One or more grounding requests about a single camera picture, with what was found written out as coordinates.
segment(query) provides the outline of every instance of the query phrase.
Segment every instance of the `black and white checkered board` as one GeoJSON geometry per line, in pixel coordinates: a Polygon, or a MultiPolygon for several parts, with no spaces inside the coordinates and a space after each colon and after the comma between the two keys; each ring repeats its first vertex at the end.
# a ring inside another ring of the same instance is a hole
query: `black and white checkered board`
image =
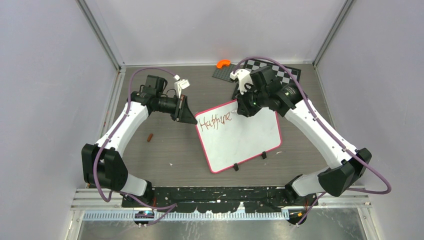
{"type": "MultiPolygon", "coordinates": [[[[246,70],[249,70],[249,71],[254,71],[258,68],[265,67],[267,65],[272,66],[272,70],[274,70],[275,75],[283,83],[288,84],[290,82],[293,82],[290,79],[290,76],[286,72],[284,72],[284,70],[281,67],[279,67],[279,66],[277,66],[277,65],[275,65],[274,63],[271,63],[271,62],[262,61],[262,60],[258,60],[258,59],[251,59],[251,60],[247,60],[244,63],[243,68],[246,69],[246,70]]],[[[286,68],[288,68],[288,70],[297,78],[297,81],[301,80],[301,70],[300,69],[289,67],[289,66],[286,66],[286,68]]]]}

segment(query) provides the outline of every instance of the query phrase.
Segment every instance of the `gray wood tabletop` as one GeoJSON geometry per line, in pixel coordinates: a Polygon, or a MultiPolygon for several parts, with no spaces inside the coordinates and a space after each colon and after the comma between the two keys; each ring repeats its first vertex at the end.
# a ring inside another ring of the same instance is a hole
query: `gray wood tabletop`
{"type": "MultiPolygon", "coordinates": [[[[301,69],[300,84],[315,108],[329,121],[313,66],[288,66],[301,69]]],[[[136,69],[126,70],[115,118],[124,108],[130,76],[136,69]]],[[[213,78],[215,66],[172,66],[167,69],[190,81],[190,87],[183,90],[183,94],[188,96],[188,106],[194,115],[231,100],[235,84],[213,78]]],[[[135,76],[132,91],[145,83],[148,74],[167,79],[170,84],[166,89],[173,88],[174,80],[170,75],[146,70],[135,76]]],[[[130,174],[151,181],[156,187],[283,186],[299,174],[309,174],[326,166],[321,154],[299,129],[282,117],[279,122],[282,145],[269,152],[266,159],[257,157],[240,164],[237,172],[231,168],[211,173],[196,127],[174,122],[169,114],[161,112],[153,112],[138,128],[122,158],[130,174]],[[149,134],[153,134],[153,138],[147,142],[149,134]]]]}

